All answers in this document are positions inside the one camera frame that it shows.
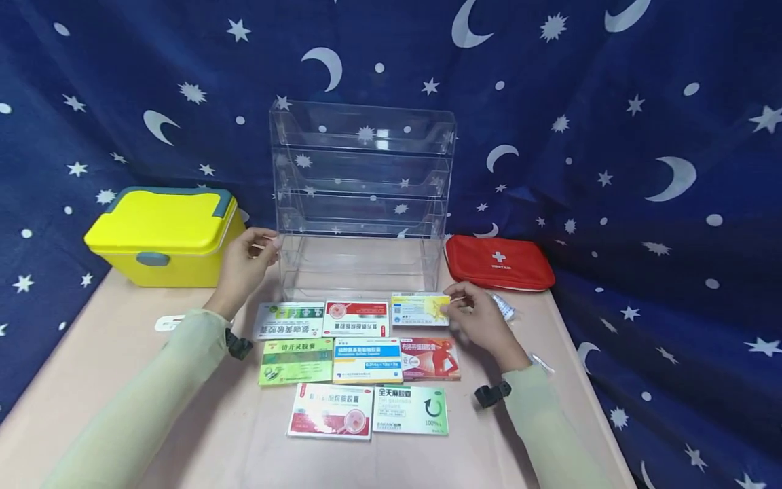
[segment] hand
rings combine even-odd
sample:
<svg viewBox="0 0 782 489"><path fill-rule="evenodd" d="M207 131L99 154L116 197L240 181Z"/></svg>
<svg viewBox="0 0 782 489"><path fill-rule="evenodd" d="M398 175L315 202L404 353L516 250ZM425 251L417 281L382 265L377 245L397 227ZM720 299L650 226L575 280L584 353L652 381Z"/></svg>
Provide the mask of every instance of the hand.
<svg viewBox="0 0 782 489"><path fill-rule="evenodd" d="M266 269L277 262L280 241L276 231L248 228L223 252L220 280L204 309L231 321L247 298L264 280Z"/></svg>
<svg viewBox="0 0 782 489"><path fill-rule="evenodd" d="M451 297L450 305L442 307L443 313L458 323L458 329L470 341L491 353L503 372L523 370L532 364L497 303L485 290L470 282L459 282L443 293ZM467 306L472 307L472 312L462 310Z"/></svg>

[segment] yellow box lid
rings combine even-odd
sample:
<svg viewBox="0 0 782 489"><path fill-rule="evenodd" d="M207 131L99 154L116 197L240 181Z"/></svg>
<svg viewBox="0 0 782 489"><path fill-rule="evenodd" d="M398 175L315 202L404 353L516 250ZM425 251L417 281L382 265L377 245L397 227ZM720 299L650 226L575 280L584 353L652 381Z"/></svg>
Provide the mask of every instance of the yellow box lid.
<svg viewBox="0 0 782 489"><path fill-rule="evenodd" d="M128 187L84 242L100 254L209 254L220 247L235 209L228 190Z"/></svg>

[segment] orange medicine box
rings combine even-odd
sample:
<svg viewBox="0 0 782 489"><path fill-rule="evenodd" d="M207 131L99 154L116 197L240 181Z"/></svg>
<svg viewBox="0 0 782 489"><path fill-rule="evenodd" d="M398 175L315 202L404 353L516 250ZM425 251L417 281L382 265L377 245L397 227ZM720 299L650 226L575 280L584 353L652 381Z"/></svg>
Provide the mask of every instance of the orange medicine box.
<svg viewBox="0 0 782 489"><path fill-rule="evenodd" d="M245 226L227 190L129 187L84 242L142 287L215 287L222 250Z"/></svg>

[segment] crescent moon print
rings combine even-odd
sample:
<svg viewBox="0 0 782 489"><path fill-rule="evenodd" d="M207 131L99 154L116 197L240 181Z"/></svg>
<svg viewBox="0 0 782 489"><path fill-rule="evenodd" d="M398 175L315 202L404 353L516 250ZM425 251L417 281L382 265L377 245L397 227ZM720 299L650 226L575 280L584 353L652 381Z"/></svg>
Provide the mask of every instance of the crescent moon print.
<svg viewBox="0 0 782 489"><path fill-rule="evenodd" d="M675 199L689 189L692 184L695 183L695 179L698 178L698 173L692 163L684 158L677 158L676 156L662 156L657 159L664 164L667 164L673 170L673 180L671 185L657 194L656 196L647 197L646 200L651 202L665 202L666 200Z"/></svg>
<svg viewBox="0 0 782 489"><path fill-rule="evenodd" d="M578 353L579 358L581 358L581 363L584 365L584 370L586 370L586 373L589 375L592 375L592 372L589 371L589 367L587 367L587 355L591 351L600 351L600 348L594 346L592 343L585 342L581 343L579 345Z"/></svg>
<svg viewBox="0 0 782 489"><path fill-rule="evenodd" d="M491 223L491 231L487 232L486 234L478 234L477 232L473 232L472 235L476 238L493 238L497 235L498 232L500 232L500 229L497 227L497 225Z"/></svg>
<svg viewBox="0 0 782 489"><path fill-rule="evenodd" d="M454 24L450 28L450 38L453 39L454 44L458 48L474 48L494 35L492 32L491 34L481 36L470 31L468 21L470 20L470 11L474 4L475 0L467 0L454 17Z"/></svg>
<svg viewBox="0 0 782 489"><path fill-rule="evenodd" d="M518 150L509 144L499 145L498 147L492 149L491 153L489 153L489 156L486 157L486 168L489 168L489 171L494 173L494 163L500 156L506 154L515 154L518 156Z"/></svg>
<svg viewBox="0 0 782 489"><path fill-rule="evenodd" d="M302 57L302 61L308 59L317 59L328 68L329 82L325 91L330 92L334 88L337 88L339 81L342 80L342 61L339 59L339 55L329 48L312 48Z"/></svg>
<svg viewBox="0 0 782 489"><path fill-rule="evenodd" d="M160 127L163 124L171 124L172 126L179 127L179 124L164 116L160 112L155 112L154 110L147 110L144 112L144 125L147 127L147 129L149 129L149 132L151 132L152 135L154 135L160 141L173 146L174 144L169 141L165 135L163 135L163 131Z"/></svg>
<svg viewBox="0 0 782 489"><path fill-rule="evenodd" d="M640 474L644 478L644 484L648 489L655 489L655 485L649 480L649 474L646 473L646 463L643 460L640 461Z"/></svg>
<svg viewBox="0 0 782 489"><path fill-rule="evenodd" d="M629 7L613 16L605 11L605 30L608 32L622 32L630 29L649 8L651 0L635 0Z"/></svg>

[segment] red first aid bag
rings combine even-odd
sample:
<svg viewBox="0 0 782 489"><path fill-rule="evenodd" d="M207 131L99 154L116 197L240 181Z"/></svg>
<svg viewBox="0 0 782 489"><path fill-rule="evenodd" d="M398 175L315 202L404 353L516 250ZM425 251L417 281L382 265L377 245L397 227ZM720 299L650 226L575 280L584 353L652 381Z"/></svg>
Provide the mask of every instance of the red first aid bag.
<svg viewBox="0 0 782 489"><path fill-rule="evenodd" d="M543 292L554 285L554 271L531 241L454 236L445 243L448 270L459 282L485 289Z"/></svg>

